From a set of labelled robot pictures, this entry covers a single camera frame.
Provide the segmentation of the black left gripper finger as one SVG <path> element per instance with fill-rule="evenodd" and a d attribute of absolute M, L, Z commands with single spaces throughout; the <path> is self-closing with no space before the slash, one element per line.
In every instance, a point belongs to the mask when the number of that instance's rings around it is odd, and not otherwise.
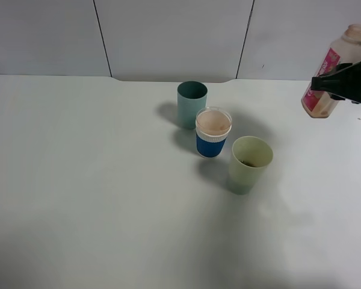
<path fill-rule="evenodd" d="M 311 80 L 311 90 L 327 92 L 333 100 L 361 104 L 361 61 L 342 63 Z"/>

